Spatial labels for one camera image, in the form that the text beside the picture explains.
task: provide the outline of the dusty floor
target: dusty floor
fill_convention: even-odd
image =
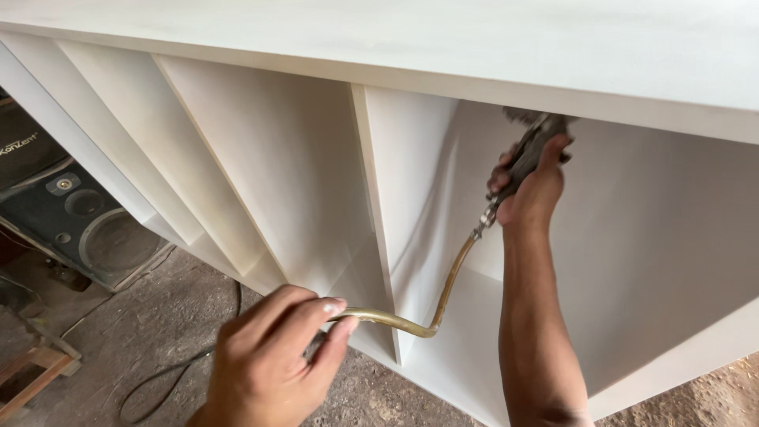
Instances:
[[[86,303],[69,310],[56,305],[52,315],[58,314],[49,326],[59,333],[65,331],[91,305],[104,302],[66,336],[83,353],[81,370],[70,378],[53,381],[32,399],[27,410],[7,425],[120,425],[118,407],[129,390],[161,368],[184,361],[199,349],[212,345],[216,329],[234,314],[237,305],[232,279],[179,249],[130,289],[110,299],[96,286],[78,295]],[[243,308],[259,298],[244,289]],[[66,300],[60,295],[56,299]],[[20,339],[17,337],[20,329],[6,327],[6,323],[4,320],[0,340],[13,339],[9,337],[12,334]],[[7,344],[7,341],[0,344],[3,349],[0,353],[11,348]],[[182,425],[205,400],[211,363],[211,357],[207,357],[191,366],[175,396],[143,425]],[[170,375],[144,387],[127,405],[126,418],[136,419],[150,408],[174,380],[175,376]],[[372,359],[350,350],[327,401],[304,423],[309,427],[349,425],[481,424]],[[759,354],[653,397],[597,425],[759,425]]]

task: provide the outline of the white shelf unit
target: white shelf unit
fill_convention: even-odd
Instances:
[[[485,206],[493,164],[524,131],[501,106],[454,97],[164,52],[0,40],[89,139],[63,132],[63,112],[5,50],[0,84],[97,179],[113,181],[107,188],[130,212],[138,196],[149,200],[156,213],[142,214],[146,226],[258,292],[287,280],[419,322]],[[60,50],[34,50],[42,45]],[[42,65],[66,69],[91,110],[77,110],[67,98],[77,92],[56,88]],[[87,124],[96,113],[120,125],[110,130],[119,144]],[[759,147],[591,119],[570,129],[575,157],[552,244],[597,419],[759,348],[746,339],[759,321]],[[110,166],[97,160],[101,150]],[[162,177],[205,232],[180,239],[170,199],[143,191],[140,170]],[[434,338],[362,324],[351,345],[485,424],[508,425],[496,345],[502,256],[490,230]]]

